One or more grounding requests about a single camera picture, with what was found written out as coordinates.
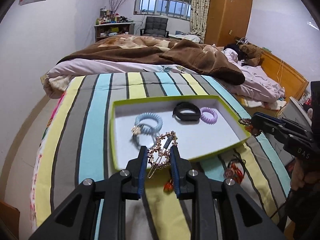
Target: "teddy bear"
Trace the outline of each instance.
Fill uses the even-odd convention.
[[[256,67],[259,65],[260,57],[262,55],[262,49],[252,44],[243,44],[240,45],[240,50],[246,54],[244,62],[247,65],[252,67]]]

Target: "wooden cabinet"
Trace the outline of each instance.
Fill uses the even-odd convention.
[[[204,43],[226,46],[245,37],[252,0],[210,0]]]

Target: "spiral hair tie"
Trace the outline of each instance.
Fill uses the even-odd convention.
[[[215,124],[215,123],[217,122],[218,115],[217,115],[216,111],[214,111],[212,108],[202,107],[202,108],[200,109],[200,111],[201,111],[201,117],[200,117],[200,119],[201,119],[202,121],[204,121],[205,123]],[[206,116],[203,114],[204,112],[207,112],[207,113],[209,113],[209,114],[212,114],[213,117],[212,117],[212,118],[206,117]]]
[[[148,124],[142,124],[142,123],[140,123],[140,124],[138,124],[136,127],[142,127],[142,125],[144,125],[145,127],[149,127],[150,129],[153,129],[153,127],[152,126],[150,126],[150,125],[148,125]],[[155,133],[152,133],[152,134],[148,134],[148,135],[150,135],[151,137],[152,137],[152,140],[153,140],[153,143],[151,144],[151,145],[149,145],[149,146],[147,146],[147,148],[148,149],[150,149],[150,148],[152,148],[152,147],[154,147],[155,145],[156,145],[156,137],[159,135],[159,133],[158,132],[155,132]],[[138,133],[133,133],[133,135],[132,135],[132,142],[134,143],[134,145],[135,145],[135,147],[138,149],[138,150],[140,150],[140,148],[141,148],[141,144],[140,144],[140,140],[139,140],[139,134]]]
[[[151,127],[150,125],[146,125],[143,123],[140,124],[140,122],[145,119],[155,120],[157,122],[157,126]],[[155,113],[143,113],[143,114],[139,114],[136,117],[136,120],[134,122],[134,127],[131,130],[134,135],[137,135],[140,133],[152,135],[152,134],[160,132],[160,130],[162,128],[162,124],[163,124],[163,122],[162,122],[162,119],[159,115],[157,115]]]

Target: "striped blanket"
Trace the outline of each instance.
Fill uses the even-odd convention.
[[[114,73],[74,78],[52,114],[36,161],[31,192],[31,219],[36,229],[85,178],[95,181],[115,172],[110,154],[109,120],[115,100],[177,95],[220,95],[242,118],[250,116],[212,77],[179,73]],[[223,181],[234,155],[246,160],[241,184],[271,216],[284,203],[290,179],[264,134],[211,159],[194,163]],[[128,239],[190,239],[191,201],[179,201],[163,186],[168,170],[145,183],[140,201],[127,201]],[[275,223],[281,214],[273,217]]]

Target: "metal screw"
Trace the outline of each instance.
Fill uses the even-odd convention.
[[[126,177],[126,176],[128,176],[129,174],[130,174],[130,171],[128,171],[128,170],[122,170],[122,171],[120,171],[120,175],[121,175],[121,176]]]
[[[83,185],[90,186],[92,184],[92,179],[85,179],[82,183]]]
[[[192,177],[195,177],[195,176],[198,175],[198,171],[196,171],[196,170],[190,170],[190,171],[188,171],[188,173],[189,173],[189,175],[192,176]]]
[[[226,179],[225,184],[227,184],[228,186],[232,186],[234,185],[236,182],[234,181],[234,179]]]

